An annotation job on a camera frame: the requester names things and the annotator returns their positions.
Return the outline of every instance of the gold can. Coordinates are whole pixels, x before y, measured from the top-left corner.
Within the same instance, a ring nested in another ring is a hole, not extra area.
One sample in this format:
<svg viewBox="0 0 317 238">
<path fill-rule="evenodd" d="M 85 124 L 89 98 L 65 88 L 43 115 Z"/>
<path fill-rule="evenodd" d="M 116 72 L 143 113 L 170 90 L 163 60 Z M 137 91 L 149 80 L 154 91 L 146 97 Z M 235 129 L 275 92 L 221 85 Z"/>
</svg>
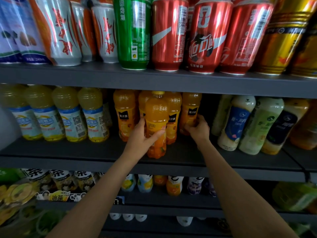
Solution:
<svg viewBox="0 0 317 238">
<path fill-rule="evenodd" d="M 278 0 L 271 22 L 307 22 L 317 8 L 317 0 Z"/>
<path fill-rule="evenodd" d="M 292 61 L 291 75 L 317 78 L 317 23 L 306 32 Z"/>
<path fill-rule="evenodd" d="M 253 65 L 254 71 L 266 75 L 282 74 L 306 31 L 306 26 L 306 22 L 269 24 Z"/>
</svg>

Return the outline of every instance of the green soda can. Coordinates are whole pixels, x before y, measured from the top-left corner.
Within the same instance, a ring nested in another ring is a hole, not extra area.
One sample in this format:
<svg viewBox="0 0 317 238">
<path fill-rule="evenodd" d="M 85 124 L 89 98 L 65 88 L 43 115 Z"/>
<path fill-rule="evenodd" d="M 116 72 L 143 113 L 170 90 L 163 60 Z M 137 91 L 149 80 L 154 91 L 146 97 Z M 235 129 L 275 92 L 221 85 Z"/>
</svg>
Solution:
<svg viewBox="0 0 317 238">
<path fill-rule="evenodd" d="M 122 68 L 144 70 L 150 61 L 151 3 L 113 0 L 118 60 Z"/>
</svg>

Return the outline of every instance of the hand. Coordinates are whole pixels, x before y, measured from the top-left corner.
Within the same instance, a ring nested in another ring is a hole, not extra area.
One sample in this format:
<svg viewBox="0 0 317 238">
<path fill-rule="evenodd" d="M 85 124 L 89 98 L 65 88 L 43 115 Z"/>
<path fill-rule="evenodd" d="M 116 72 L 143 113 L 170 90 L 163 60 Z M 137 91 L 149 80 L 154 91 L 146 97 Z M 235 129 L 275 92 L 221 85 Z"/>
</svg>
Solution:
<svg viewBox="0 0 317 238">
<path fill-rule="evenodd" d="M 139 161 L 145 155 L 149 147 L 151 147 L 151 145 L 165 132 L 165 130 L 159 130 L 147 139 L 144 137 L 144 124 L 145 119 L 141 118 L 139 123 L 130 133 L 128 142 L 123 151 L 123 154 L 133 157 L 137 161 Z"/>
<path fill-rule="evenodd" d="M 204 118 L 204 116 L 197 115 L 197 127 L 190 127 L 188 124 L 185 124 L 185 129 L 190 133 L 193 140 L 196 144 L 201 144 L 202 142 L 209 141 L 209 126 Z"/>
</svg>

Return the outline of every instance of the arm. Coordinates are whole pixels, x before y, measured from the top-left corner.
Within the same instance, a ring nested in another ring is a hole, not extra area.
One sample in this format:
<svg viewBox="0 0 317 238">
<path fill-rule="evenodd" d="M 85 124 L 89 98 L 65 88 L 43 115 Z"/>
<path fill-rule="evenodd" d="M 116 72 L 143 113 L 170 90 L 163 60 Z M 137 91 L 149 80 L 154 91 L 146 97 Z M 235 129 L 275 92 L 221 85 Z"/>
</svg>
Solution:
<svg viewBox="0 0 317 238">
<path fill-rule="evenodd" d="M 197 127 L 185 126 L 204 156 L 225 217 L 235 238 L 298 237 L 280 215 L 224 160 L 209 140 L 209 127 L 198 115 Z"/>
<path fill-rule="evenodd" d="M 141 119 L 130 134 L 120 158 L 46 238 L 97 238 L 99 236 L 125 177 L 148 148 L 165 132 L 160 130 L 146 139 L 144 124 L 145 120 Z"/>
</svg>

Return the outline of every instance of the white bottle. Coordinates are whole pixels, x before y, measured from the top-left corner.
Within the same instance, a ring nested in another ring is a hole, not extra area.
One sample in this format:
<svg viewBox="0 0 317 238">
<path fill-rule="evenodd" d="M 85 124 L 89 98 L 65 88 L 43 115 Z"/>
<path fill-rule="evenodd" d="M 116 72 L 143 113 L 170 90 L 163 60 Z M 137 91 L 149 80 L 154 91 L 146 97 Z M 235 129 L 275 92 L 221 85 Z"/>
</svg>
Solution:
<svg viewBox="0 0 317 238">
<path fill-rule="evenodd" d="M 122 217 L 125 221 L 131 221 L 134 218 L 134 214 L 122 214 Z"/>
<path fill-rule="evenodd" d="M 258 154 L 283 108 L 284 101 L 281 98 L 260 97 L 242 134 L 239 150 L 249 155 Z"/>
<path fill-rule="evenodd" d="M 224 125 L 226 124 L 226 117 L 230 108 L 230 103 L 233 95 L 223 94 L 221 95 L 218 109 L 214 121 L 212 122 L 211 134 L 215 136 L 220 136 Z"/>
<path fill-rule="evenodd" d="M 187 216 L 177 216 L 176 217 L 178 223 L 180 223 L 182 226 L 189 226 L 192 223 L 193 217 L 187 217 Z"/>
<path fill-rule="evenodd" d="M 140 214 L 135 214 L 135 219 L 139 222 L 145 221 L 147 218 L 147 215 L 140 215 Z"/>
<path fill-rule="evenodd" d="M 236 150 L 244 125 L 256 105 L 254 96 L 235 95 L 227 114 L 226 125 L 224 126 L 218 145 L 220 148 L 233 151 Z"/>
<path fill-rule="evenodd" d="M 109 216 L 110 216 L 110 218 L 113 219 L 113 220 L 118 220 L 118 219 L 122 216 L 122 214 L 119 214 L 119 213 L 109 213 Z"/>
</svg>

